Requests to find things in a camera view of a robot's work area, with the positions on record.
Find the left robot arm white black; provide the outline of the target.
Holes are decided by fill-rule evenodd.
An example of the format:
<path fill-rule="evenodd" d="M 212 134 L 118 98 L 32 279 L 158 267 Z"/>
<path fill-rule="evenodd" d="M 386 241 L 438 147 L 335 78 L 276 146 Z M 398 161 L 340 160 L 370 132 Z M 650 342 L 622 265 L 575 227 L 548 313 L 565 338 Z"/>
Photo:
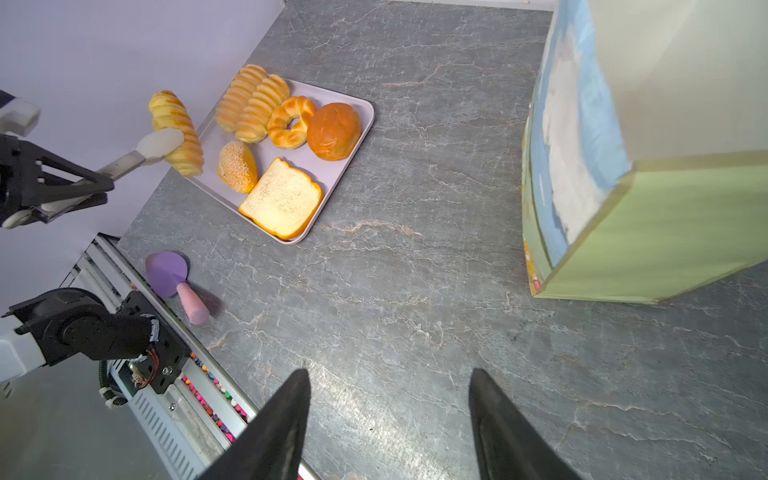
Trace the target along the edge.
<path fill-rule="evenodd" d="M 1 226 L 48 224 L 106 204 L 114 181 L 26 140 L 40 110 L 1 94 Z M 83 354 L 91 360 L 157 358 L 160 322 L 150 312 L 110 312 L 88 290 L 63 287 L 9 307 L 1 317 L 1 379 Z"/>

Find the paper bag with landscape print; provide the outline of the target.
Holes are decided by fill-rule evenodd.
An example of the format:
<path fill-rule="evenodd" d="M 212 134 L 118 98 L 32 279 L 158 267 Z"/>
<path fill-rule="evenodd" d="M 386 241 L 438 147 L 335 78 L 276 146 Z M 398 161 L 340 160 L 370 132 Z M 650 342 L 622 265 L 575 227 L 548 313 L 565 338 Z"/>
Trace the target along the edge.
<path fill-rule="evenodd" d="M 522 145 L 531 293 L 655 303 L 767 258 L 767 5 L 560 1 Z"/>

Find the fake braided ring bread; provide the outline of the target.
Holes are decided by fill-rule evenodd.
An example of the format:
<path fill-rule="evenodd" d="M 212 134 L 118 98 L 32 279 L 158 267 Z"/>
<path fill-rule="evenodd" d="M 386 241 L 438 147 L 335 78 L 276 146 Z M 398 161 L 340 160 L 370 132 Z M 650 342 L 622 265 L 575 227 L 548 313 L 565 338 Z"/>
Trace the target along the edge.
<path fill-rule="evenodd" d="M 307 141 L 308 125 L 317 111 L 315 103 L 305 97 L 289 97 L 271 115 L 267 133 L 280 149 L 296 149 Z"/>

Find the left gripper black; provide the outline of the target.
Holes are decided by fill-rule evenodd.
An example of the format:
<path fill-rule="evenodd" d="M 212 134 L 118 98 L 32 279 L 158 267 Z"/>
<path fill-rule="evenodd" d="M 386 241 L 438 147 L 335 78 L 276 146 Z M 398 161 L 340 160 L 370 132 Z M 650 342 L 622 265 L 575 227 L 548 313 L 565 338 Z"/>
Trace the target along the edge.
<path fill-rule="evenodd" d="M 1 224 L 50 223 L 104 205 L 114 181 L 42 147 L 1 135 Z M 30 210 L 23 204 L 42 204 Z"/>

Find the round orange fake bun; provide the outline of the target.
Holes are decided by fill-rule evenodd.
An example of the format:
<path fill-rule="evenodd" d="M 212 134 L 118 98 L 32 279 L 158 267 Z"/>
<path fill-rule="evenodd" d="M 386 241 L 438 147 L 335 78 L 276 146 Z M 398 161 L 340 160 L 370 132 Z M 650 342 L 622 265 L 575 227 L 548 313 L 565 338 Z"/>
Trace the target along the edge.
<path fill-rule="evenodd" d="M 330 103 L 310 118 L 307 143 L 318 158 L 339 161 L 349 157 L 361 135 L 361 119 L 353 107 Z"/>

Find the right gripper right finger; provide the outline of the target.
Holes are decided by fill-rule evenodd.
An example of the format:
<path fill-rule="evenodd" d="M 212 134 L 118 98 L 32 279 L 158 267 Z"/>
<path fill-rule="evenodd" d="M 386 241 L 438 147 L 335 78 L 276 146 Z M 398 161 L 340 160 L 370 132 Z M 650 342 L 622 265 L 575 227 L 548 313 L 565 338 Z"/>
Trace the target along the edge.
<path fill-rule="evenodd" d="M 577 479 L 487 371 L 475 368 L 469 408 L 482 479 Z"/>

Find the fake yellow ridged bread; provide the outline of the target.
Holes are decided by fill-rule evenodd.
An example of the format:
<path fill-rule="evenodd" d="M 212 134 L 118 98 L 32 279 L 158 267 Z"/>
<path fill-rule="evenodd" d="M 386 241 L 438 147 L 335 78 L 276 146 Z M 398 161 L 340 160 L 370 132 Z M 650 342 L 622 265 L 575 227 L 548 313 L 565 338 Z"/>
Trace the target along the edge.
<path fill-rule="evenodd" d="M 261 66 L 248 64 L 240 69 L 216 109 L 215 121 L 225 132 L 235 131 L 245 106 L 266 78 L 267 72 Z"/>
<path fill-rule="evenodd" d="M 290 87 L 276 74 L 270 74 L 247 101 L 236 123 L 235 138 L 243 143 L 258 143 L 268 134 L 273 112 L 290 96 Z"/>

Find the fake oval sugared bread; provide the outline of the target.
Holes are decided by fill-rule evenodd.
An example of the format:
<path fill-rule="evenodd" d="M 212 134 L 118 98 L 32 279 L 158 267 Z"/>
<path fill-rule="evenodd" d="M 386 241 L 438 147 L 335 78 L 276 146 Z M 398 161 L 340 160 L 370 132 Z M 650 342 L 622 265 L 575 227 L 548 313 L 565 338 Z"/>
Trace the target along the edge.
<path fill-rule="evenodd" d="M 233 191 L 249 194 L 258 182 L 258 167 L 250 148 L 240 141 L 224 145 L 219 153 L 217 174 Z"/>

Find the fake toast slice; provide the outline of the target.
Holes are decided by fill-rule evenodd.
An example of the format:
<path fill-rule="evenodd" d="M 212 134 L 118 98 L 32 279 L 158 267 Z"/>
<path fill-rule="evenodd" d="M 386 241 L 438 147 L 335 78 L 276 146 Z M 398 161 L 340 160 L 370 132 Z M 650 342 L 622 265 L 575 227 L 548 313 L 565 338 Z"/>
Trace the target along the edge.
<path fill-rule="evenodd" d="M 267 233 L 289 241 L 306 229 L 323 199 L 319 184 L 275 158 L 238 211 Z"/>

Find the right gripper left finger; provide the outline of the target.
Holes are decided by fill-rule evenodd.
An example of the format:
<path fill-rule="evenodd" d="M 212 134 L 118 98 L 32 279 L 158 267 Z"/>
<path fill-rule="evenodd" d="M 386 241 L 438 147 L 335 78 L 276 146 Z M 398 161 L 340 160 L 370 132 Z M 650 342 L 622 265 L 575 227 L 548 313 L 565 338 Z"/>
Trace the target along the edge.
<path fill-rule="evenodd" d="M 297 369 L 201 477 L 299 479 L 310 401 L 309 372 Z"/>

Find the metal tongs with white tips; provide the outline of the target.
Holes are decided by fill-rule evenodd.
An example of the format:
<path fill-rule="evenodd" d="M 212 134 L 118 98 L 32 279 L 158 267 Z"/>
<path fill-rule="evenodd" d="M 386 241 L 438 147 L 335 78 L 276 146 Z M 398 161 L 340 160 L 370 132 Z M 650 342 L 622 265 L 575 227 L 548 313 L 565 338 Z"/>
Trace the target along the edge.
<path fill-rule="evenodd" d="M 94 171 L 17 136 L 1 136 L 1 227 L 48 224 L 71 211 L 103 205 L 117 180 L 161 160 L 185 140 L 174 128 L 155 131 L 134 150 Z"/>

